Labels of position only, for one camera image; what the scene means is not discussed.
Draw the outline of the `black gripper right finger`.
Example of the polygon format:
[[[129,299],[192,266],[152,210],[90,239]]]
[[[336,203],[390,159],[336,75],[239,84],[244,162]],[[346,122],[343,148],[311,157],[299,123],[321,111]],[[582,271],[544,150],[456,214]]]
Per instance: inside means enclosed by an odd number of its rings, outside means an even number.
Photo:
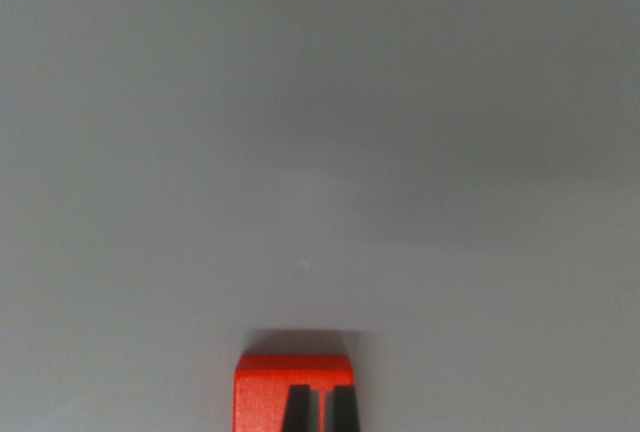
[[[338,385],[326,394],[324,430],[361,431],[356,389],[353,385]]]

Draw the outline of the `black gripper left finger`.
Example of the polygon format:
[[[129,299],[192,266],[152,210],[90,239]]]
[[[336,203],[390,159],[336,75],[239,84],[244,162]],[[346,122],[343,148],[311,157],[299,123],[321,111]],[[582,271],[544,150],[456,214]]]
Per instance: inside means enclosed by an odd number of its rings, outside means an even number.
[[[282,432],[320,432],[320,399],[319,390],[310,385],[296,384],[289,387],[283,420]]]

